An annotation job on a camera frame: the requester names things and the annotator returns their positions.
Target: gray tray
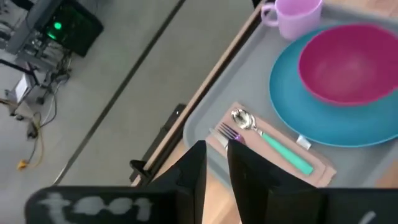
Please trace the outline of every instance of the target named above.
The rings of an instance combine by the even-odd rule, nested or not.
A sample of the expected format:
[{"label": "gray tray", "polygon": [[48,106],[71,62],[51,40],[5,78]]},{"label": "gray tray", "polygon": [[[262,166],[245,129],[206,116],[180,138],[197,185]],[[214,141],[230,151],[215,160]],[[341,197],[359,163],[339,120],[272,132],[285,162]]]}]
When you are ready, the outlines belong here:
[{"label": "gray tray", "polygon": [[[358,14],[339,7],[324,6],[323,24],[372,22],[398,33],[398,21]],[[205,139],[235,101],[258,114],[292,139],[298,134],[289,129],[276,115],[268,92],[271,68],[289,44],[275,28],[259,25],[231,61],[207,95],[188,118],[183,130],[184,143],[191,147]],[[208,165],[219,180],[230,187],[226,158],[208,146]],[[342,148],[313,143],[318,151],[334,164],[337,174],[330,187],[372,187],[381,174],[398,158],[398,141],[373,147]]]}]

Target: pink cup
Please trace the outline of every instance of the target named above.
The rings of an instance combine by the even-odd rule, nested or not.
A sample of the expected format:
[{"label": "pink cup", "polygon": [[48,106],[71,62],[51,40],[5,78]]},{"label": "pink cup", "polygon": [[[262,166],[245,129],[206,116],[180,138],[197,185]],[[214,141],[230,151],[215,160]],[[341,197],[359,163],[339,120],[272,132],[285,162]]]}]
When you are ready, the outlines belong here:
[{"label": "pink cup", "polygon": [[[271,27],[279,27],[282,37],[295,40],[316,29],[320,25],[322,0],[276,0],[261,7],[262,22]],[[275,11],[277,20],[270,19]]]}]

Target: gray floor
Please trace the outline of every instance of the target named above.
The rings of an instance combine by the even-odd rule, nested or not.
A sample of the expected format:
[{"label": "gray floor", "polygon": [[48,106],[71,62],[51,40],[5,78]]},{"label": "gray floor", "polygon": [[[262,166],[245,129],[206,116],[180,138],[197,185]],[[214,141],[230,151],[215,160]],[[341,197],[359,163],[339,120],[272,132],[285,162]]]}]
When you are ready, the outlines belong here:
[{"label": "gray floor", "polygon": [[[44,129],[44,160],[37,168],[16,171],[32,142],[24,139],[25,124],[0,108],[2,223],[23,223],[28,196],[52,184],[176,3],[90,5],[105,30],[86,58],[72,63],[73,77],[58,93],[57,119]],[[127,185],[129,160],[140,159],[177,103],[188,102],[251,12],[249,0],[187,0],[61,184]],[[17,80],[4,69],[1,78],[8,78],[0,90]]]}]

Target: pink bowl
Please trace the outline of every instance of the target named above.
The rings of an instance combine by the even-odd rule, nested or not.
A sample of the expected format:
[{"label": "pink bowl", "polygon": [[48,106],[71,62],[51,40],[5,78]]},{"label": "pink bowl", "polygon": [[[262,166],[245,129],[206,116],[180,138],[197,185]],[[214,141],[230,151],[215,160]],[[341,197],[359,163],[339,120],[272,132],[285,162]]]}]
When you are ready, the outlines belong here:
[{"label": "pink bowl", "polygon": [[368,104],[398,88],[398,38],[372,24],[328,29],[305,46],[298,72],[323,101]]}]

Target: teal handle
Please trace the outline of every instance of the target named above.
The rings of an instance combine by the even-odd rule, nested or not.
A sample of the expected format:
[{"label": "teal handle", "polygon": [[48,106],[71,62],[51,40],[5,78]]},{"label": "teal handle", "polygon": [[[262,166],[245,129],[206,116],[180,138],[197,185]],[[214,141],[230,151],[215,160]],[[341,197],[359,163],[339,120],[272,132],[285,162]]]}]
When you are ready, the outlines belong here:
[{"label": "teal handle", "polygon": [[273,147],[283,158],[289,161],[294,167],[299,169],[305,175],[310,175],[313,171],[313,167],[307,163],[304,159],[298,156],[296,153],[292,152],[290,149],[283,146],[281,143],[273,139],[268,134],[262,133],[262,138],[268,142],[268,144]]}]

